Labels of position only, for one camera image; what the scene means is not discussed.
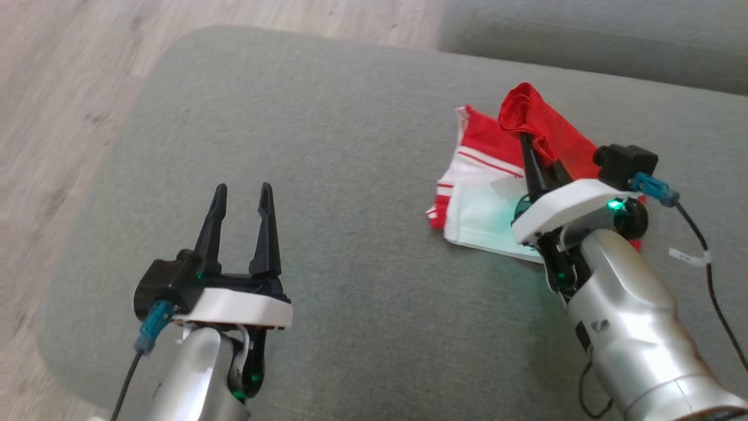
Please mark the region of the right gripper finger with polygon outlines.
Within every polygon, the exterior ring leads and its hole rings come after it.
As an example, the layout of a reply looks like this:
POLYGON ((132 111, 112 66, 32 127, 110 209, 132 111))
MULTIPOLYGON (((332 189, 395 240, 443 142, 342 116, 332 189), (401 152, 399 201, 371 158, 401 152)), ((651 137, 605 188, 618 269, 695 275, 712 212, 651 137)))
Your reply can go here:
POLYGON ((534 137, 529 133, 521 133, 520 143, 529 199, 540 199, 550 191, 548 174, 540 155, 534 149, 534 137))
POLYGON ((574 178, 560 160, 553 161, 546 166, 546 175, 548 189, 558 189, 574 181, 574 178))

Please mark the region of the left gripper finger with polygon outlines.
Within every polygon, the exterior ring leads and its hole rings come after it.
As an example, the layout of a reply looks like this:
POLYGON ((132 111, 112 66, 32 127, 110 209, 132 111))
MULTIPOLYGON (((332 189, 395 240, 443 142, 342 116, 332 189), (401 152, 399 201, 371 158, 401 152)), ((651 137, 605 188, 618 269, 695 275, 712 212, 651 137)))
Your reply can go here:
POLYGON ((254 277, 276 278, 282 274, 281 254, 277 229, 277 216, 270 183, 262 184, 258 205, 260 227, 255 253, 249 264, 249 274, 254 277))
POLYGON ((200 256, 199 277, 220 275, 222 266, 219 263, 222 221, 227 210, 226 184, 219 184, 214 190, 213 200, 201 227, 194 251, 200 256))

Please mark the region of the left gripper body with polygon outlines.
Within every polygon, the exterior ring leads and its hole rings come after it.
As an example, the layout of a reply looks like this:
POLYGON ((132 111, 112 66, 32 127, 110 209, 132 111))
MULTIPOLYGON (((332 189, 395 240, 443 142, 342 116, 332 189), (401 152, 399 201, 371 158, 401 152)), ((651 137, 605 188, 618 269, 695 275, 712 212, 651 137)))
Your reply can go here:
POLYGON ((191 311, 174 315, 174 320, 285 329, 292 325, 292 304, 278 277, 224 275, 204 288, 191 311))

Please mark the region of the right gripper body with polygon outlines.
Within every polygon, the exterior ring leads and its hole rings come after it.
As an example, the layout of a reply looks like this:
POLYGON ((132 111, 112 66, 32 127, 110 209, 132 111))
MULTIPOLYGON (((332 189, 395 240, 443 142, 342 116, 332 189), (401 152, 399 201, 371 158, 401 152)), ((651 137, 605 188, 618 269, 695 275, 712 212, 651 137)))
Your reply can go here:
POLYGON ((534 245, 543 234, 607 207, 615 199, 639 199, 640 192, 618 190, 598 179, 579 179, 542 195, 512 223, 517 243, 534 245))

